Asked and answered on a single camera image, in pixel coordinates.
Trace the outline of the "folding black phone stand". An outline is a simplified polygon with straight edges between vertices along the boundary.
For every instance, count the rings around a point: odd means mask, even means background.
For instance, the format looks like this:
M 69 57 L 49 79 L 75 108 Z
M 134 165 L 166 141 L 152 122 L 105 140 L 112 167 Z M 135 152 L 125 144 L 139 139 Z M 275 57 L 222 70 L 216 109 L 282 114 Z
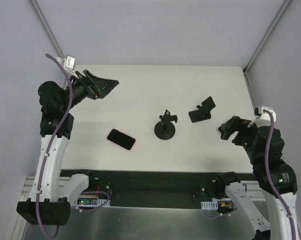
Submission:
M 212 118 L 211 111 L 216 107 L 216 104 L 211 96 L 205 99 L 201 105 L 197 105 L 197 110 L 188 113 L 192 123 L 209 120 Z

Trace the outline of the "pink case smartphone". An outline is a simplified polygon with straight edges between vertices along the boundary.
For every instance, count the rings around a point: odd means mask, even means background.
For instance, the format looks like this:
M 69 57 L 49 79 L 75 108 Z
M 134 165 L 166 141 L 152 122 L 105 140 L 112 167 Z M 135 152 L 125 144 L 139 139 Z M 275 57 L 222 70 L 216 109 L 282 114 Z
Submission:
M 106 139 L 127 151 L 130 151 L 136 143 L 135 138 L 117 129 L 112 129 L 110 133 L 107 135 Z

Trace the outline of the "round base black phone stand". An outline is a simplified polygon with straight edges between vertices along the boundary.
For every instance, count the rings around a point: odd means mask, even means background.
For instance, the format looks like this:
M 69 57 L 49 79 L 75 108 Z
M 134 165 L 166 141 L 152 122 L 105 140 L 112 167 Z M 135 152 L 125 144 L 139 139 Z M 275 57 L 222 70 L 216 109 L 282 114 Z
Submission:
M 159 116 L 160 121 L 154 126 L 154 133 L 160 140 L 170 140 L 176 133 L 173 122 L 178 122 L 177 115 L 171 115 L 166 109 L 163 115 Z

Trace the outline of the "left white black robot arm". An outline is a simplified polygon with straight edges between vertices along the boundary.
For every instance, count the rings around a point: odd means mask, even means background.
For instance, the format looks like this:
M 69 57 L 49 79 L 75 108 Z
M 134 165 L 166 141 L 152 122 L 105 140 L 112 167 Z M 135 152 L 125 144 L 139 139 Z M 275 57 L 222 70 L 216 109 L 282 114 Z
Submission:
M 17 204 L 16 211 L 31 225 L 64 226 L 71 208 L 83 192 L 96 190 L 96 182 L 88 175 L 78 173 L 59 187 L 64 154 L 71 139 L 74 117 L 70 109 L 85 98 L 105 98 L 118 80 L 97 77 L 84 70 L 76 71 L 65 89 L 54 81 L 46 81 L 38 88 L 41 105 L 41 149 L 35 179 L 26 201 Z

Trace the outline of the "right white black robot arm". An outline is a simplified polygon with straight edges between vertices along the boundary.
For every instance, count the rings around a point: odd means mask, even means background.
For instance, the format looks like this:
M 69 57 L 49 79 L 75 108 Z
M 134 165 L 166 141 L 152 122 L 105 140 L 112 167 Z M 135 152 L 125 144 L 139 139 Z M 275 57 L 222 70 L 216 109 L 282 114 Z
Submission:
M 228 197 L 248 222 L 254 240 L 298 240 L 296 221 L 297 177 L 293 168 L 282 159 L 285 142 L 275 128 L 275 114 L 264 110 L 255 120 L 233 116 L 218 129 L 220 138 L 245 150 L 252 173 L 262 190 L 268 219 L 249 198 L 244 184 L 235 172 L 219 174 L 208 194 L 216 199 Z

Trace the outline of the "white case smartphone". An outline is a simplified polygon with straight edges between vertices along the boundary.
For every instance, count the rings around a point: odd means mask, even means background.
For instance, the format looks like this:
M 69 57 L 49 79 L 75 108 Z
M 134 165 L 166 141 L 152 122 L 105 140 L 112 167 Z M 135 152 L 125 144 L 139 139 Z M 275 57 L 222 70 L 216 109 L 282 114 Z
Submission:
M 217 132 L 221 135 L 222 134 L 222 127 L 221 126 L 219 126 L 218 128 L 217 128 Z

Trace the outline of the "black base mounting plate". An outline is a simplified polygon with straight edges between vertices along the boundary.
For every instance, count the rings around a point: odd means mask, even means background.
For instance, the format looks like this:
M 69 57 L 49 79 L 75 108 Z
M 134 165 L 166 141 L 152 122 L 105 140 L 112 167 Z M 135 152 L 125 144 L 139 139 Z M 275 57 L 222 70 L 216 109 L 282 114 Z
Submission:
M 219 172 L 151 172 L 111 170 L 66 170 L 62 177 L 88 176 L 87 192 L 98 191 L 98 199 L 109 207 L 200 209 L 217 195 Z

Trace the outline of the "aluminium extrusion rail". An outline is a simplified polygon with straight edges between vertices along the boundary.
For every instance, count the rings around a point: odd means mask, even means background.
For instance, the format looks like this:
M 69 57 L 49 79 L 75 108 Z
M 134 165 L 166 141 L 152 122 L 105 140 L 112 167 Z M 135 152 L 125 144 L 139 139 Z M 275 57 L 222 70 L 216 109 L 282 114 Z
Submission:
M 242 181 L 241 184 L 250 198 L 257 199 L 260 197 L 261 190 L 257 181 Z

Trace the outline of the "right aluminium frame post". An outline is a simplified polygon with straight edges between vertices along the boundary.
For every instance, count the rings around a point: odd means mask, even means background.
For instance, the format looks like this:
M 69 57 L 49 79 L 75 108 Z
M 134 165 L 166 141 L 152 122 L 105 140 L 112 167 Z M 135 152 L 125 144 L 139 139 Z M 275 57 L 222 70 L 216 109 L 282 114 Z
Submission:
M 257 44 L 257 47 L 255 48 L 252 56 L 250 57 L 248 63 L 243 68 L 243 74 L 245 76 L 248 75 L 250 69 L 252 68 L 253 64 L 257 60 L 258 56 L 262 52 L 263 48 L 266 46 L 267 42 L 271 38 L 273 32 L 275 31 L 276 27 L 280 23 L 281 19 L 283 18 L 284 14 L 290 7 L 290 5 L 293 3 L 293 0 L 283 0 L 280 7 L 276 11 L 274 17 L 272 18 L 271 22 L 269 23 L 266 31 L 264 32 L 262 38 Z

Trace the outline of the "aluminium frame post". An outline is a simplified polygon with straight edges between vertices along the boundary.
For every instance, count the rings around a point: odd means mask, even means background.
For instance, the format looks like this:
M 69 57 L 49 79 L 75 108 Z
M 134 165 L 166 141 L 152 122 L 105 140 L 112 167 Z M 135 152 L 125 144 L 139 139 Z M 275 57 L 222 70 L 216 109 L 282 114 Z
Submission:
M 62 48 L 60 47 L 50 25 L 49 22 L 47 21 L 43 10 L 41 9 L 39 2 L 37 0 L 29 0 L 28 1 L 30 3 L 31 8 L 33 9 L 35 16 L 37 17 L 37 20 L 39 21 L 49 43 L 51 44 L 55 54 L 59 57 L 59 58 L 64 58 L 65 55 L 62 51 Z
M 262 38 L 257 44 L 257 47 L 255 48 L 252 56 L 250 57 L 248 63 L 243 68 L 243 74 L 245 76 L 248 75 L 250 69 L 252 68 L 253 64 L 257 60 L 258 56 L 262 52 L 263 48 L 266 46 L 267 42 L 271 38 L 273 32 L 275 31 L 276 27 L 280 23 L 281 19 L 283 18 L 284 14 L 290 7 L 290 5 L 293 3 L 293 0 L 283 0 L 280 7 L 276 11 L 274 17 L 272 18 L 271 22 L 269 23 L 266 31 L 264 32 Z

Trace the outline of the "left aluminium frame post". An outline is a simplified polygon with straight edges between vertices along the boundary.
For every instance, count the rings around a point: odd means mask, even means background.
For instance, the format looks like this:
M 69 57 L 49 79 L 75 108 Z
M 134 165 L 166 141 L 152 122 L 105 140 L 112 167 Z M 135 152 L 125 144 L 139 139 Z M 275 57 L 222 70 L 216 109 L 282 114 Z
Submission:
M 39 21 L 49 43 L 51 44 L 55 54 L 59 57 L 59 58 L 64 58 L 65 55 L 62 51 L 62 48 L 60 47 L 50 25 L 49 22 L 47 21 L 43 10 L 41 9 L 39 2 L 37 0 L 29 0 L 28 1 L 30 3 L 31 8 L 33 9 L 35 16 L 37 17 L 37 20 Z

